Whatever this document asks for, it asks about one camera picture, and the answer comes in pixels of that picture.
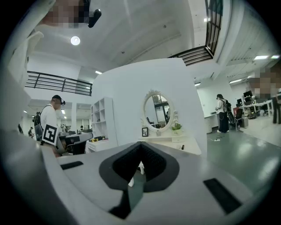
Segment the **white t-shirt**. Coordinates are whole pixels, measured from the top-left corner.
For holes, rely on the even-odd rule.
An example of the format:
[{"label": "white t-shirt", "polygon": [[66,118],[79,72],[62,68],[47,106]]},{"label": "white t-shirt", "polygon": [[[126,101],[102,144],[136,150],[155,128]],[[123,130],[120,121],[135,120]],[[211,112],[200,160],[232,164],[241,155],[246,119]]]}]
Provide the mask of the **white t-shirt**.
[{"label": "white t-shirt", "polygon": [[57,126],[57,115],[56,111],[51,104],[48,104],[43,109],[40,115],[41,127],[45,130],[46,124],[56,127]]},{"label": "white t-shirt", "polygon": [[225,102],[225,99],[219,99],[218,100],[218,112],[219,113],[226,112],[226,109],[223,110],[223,102]]}]

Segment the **black slot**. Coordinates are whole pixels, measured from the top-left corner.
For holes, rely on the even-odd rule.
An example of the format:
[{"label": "black slot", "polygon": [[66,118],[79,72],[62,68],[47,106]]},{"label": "black slot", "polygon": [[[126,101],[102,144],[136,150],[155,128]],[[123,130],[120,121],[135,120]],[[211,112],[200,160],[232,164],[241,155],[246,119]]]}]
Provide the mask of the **black slot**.
[{"label": "black slot", "polygon": [[81,161],[76,161],[76,162],[72,162],[72,163],[62,164],[61,168],[63,170],[67,170],[67,169],[74,168],[74,167],[81,166],[81,165],[83,165],[83,163]]},{"label": "black slot", "polygon": [[215,178],[203,181],[226,214],[241,206],[241,203]]}]

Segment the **small plant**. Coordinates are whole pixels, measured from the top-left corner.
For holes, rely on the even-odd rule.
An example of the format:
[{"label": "small plant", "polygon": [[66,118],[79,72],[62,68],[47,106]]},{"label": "small plant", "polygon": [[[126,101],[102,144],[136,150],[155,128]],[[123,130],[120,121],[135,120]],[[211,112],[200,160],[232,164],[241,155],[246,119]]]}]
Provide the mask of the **small plant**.
[{"label": "small plant", "polygon": [[175,123],[175,126],[172,127],[173,131],[179,130],[181,128],[181,125],[179,123]]}]

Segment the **picture frame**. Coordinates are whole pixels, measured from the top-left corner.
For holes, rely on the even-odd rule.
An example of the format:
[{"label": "picture frame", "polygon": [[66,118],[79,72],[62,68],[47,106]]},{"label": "picture frame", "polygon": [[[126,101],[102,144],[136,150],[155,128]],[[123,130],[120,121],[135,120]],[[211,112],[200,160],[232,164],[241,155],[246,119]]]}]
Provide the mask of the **picture frame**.
[{"label": "picture frame", "polygon": [[142,128],[142,136],[143,137],[148,137],[148,127],[143,127]]}]

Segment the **oval mirror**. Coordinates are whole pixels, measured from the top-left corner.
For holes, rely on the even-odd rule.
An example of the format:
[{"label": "oval mirror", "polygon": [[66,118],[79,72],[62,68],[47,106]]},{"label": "oval mirror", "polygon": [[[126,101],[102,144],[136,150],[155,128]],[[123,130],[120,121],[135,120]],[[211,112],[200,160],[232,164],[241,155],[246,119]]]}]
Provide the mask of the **oval mirror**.
[{"label": "oval mirror", "polygon": [[145,104],[145,119],[154,128],[167,126],[170,120],[170,106],[168,101],[159,94],[152,95]]}]

